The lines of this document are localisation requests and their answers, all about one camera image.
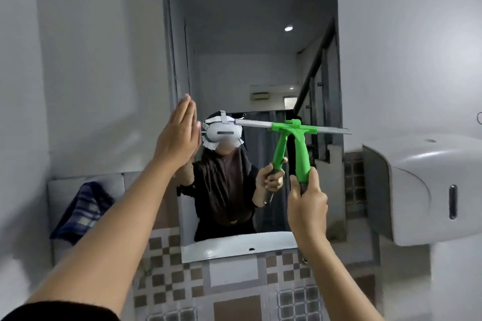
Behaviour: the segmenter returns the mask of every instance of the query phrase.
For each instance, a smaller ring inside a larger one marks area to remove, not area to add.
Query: towel
[[[114,199],[98,182],[81,185],[50,239],[63,239],[75,245],[114,204]]]

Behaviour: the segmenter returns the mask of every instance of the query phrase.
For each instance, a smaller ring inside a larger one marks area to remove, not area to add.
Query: white vr headset
[[[229,140],[234,147],[243,144],[241,135],[243,128],[234,124],[234,118],[226,116],[225,111],[221,111],[220,116],[212,117],[202,123],[202,146],[210,150],[215,150],[222,140]]]

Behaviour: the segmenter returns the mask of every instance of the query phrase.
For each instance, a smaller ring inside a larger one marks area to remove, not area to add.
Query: paper towel dispenser
[[[363,144],[368,222],[397,245],[482,232],[482,140],[417,135]]]

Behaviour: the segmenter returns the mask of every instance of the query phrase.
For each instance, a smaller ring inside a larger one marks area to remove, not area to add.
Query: black grip
[[[301,194],[303,194],[308,189],[308,183],[300,183],[300,187],[301,187]]]
[[[271,172],[266,176],[266,178],[268,178],[270,175],[273,175],[273,174],[276,174],[277,172],[279,172],[279,170],[271,170]],[[271,203],[271,201],[273,200],[273,196],[274,196],[274,192],[270,192],[269,190],[266,190],[266,196],[265,196],[265,205],[268,205]]]

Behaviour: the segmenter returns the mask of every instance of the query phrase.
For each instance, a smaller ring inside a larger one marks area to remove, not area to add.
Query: ceiling
[[[179,0],[196,53],[292,54],[323,35],[337,0]],[[284,28],[293,25],[293,30]]]

